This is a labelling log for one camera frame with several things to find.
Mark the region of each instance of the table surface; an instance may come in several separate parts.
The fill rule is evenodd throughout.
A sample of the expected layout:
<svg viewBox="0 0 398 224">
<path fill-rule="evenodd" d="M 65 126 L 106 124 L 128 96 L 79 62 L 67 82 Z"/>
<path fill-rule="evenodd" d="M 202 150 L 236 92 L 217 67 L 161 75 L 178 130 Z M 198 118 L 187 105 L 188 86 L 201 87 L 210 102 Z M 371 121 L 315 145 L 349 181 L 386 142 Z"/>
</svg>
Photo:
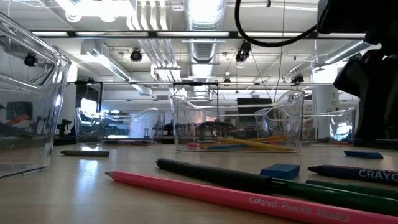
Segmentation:
<svg viewBox="0 0 398 224">
<path fill-rule="evenodd" d="M 296 223 L 283 218 L 229 208 L 199 200 L 156 192 L 113 182 L 105 172 L 122 170 L 207 184 L 160 170 L 161 157 L 259 174 L 275 163 L 300 164 L 296 181 L 317 179 L 356 181 L 321 177 L 308 166 L 335 164 L 398 170 L 398 151 L 356 149 L 345 146 L 310 146 L 300 154 L 175 152 L 163 146 L 84 146 L 84 150 L 109 150 L 109 158 L 67 157 L 62 150 L 81 146 L 56 146 L 50 165 L 27 175 L 0 179 L 1 223 Z M 384 159 L 346 157 L 344 150 L 378 151 Z M 387 189 L 397 187 L 357 182 Z"/>
</svg>

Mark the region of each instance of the wooden table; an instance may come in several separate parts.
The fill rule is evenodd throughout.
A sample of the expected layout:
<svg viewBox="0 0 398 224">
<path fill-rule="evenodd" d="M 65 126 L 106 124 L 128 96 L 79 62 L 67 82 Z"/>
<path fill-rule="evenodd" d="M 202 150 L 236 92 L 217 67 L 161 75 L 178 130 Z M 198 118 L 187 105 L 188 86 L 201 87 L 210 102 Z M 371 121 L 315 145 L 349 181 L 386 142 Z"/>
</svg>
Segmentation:
<svg viewBox="0 0 398 224">
<path fill-rule="evenodd" d="M 275 163 L 300 164 L 300 177 L 296 180 L 301 182 L 307 179 L 350 182 L 320 177 L 307 171 L 308 166 L 320 164 L 398 170 L 398 151 L 370 149 L 381 152 L 384 159 L 356 159 L 345 157 L 343 150 L 352 148 L 341 146 L 306 147 L 300 154 L 176 153 L 172 145 L 98 146 L 99 150 L 111 151 L 111 156 L 80 158 L 59 154 L 61 150 L 78 148 L 79 146 L 57 146 L 48 168 L 28 175 L 0 179 L 1 223 L 296 223 L 115 183 L 104 174 L 107 171 L 123 170 L 204 184 L 199 180 L 159 170 L 154 161 L 160 157 L 254 174 Z M 361 184 L 397 190 L 396 187 L 387 185 Z"/>
</svg>

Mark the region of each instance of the blue eraser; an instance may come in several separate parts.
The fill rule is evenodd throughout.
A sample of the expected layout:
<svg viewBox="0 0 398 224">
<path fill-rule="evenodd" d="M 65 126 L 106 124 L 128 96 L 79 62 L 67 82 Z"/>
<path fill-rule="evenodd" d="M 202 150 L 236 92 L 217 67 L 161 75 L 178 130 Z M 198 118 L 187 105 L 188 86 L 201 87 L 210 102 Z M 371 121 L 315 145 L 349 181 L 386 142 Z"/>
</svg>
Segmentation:
<svg viewBox="0 0 398 224">
<path fill-rule="evenodd" d="M 361 151 L 344 151 L 347 156 L 368 158 L 368 159 L 383 159 L 383 156 L 378 152 L 361 152 Z"/>
<path fill-rule="evenodd" d="M 260 175 L 292 180 L 300 173 L 300 166 L 294 164 L 275 164 L 261 170 Z"/>
</svg>

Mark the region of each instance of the plastic container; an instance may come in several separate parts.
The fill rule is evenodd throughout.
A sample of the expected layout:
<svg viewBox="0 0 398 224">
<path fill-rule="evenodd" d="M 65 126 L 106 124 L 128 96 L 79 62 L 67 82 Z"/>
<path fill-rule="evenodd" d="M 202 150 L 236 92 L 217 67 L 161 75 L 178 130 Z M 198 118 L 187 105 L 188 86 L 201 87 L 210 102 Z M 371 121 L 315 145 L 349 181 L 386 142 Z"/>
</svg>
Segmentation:
<svg viewBox="0 0 398 224">
<path fill-rule="evenodd" d="M 129 115 L 86 113 L 76 109 L 78 143 L 153 144 L 161 142 L 165 112 L 149 108 Z"/>
<path fill-rule="evenodd" d="M 300 152 L 303 102 L 303 91 L 289 91 L 269 105 L 195 106 L 184 96 L 173 96 L 175 147 L 178 151 Z M 252 114 L 238 114 L 240 108 L 260 110 Z M 219 137 L 242 140 L 284 138 L 260 142 L 286 150 L 238 143 L 221 146 L 217 145 L 222 142 Z"/>
<path fill-rule="evenodd" d="M 4 177 L 49 165 L 71 62 L 2 13 L 0 35 L 0 177 Z"/>
<path fill-rule="evenodd" d="M 105 115 L 102 118 L 102 143 L 153 144 L 162 142 L 165 112 L 148 108 L 125 116 Z"/>
<path fill-rule="evenodd" d="M 356 108 L 304 115 L 302 140 L 305 144 L 353 144 Z"/>
</svg>

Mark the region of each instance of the pink colored pencil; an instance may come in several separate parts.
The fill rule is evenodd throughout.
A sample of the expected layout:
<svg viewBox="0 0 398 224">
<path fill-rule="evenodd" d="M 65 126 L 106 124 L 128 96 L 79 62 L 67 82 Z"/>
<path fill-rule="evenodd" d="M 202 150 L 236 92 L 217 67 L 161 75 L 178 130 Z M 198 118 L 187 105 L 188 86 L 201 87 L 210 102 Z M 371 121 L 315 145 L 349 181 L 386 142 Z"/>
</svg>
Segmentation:
<svg viewBox="0 0 398 224">
<path fill-rule="evenodd" d="M 195 198 L 234 208 L 242 208 L 305 223 L 398 223 L 398 217 L 363 212 L 349 208 L 340 208 L 319 203 L 254 194 L 120 171 L 108 172 L 106 174 L 112 177 L 116 182 L 132 184 L 161 192 Z"/>
</svg>

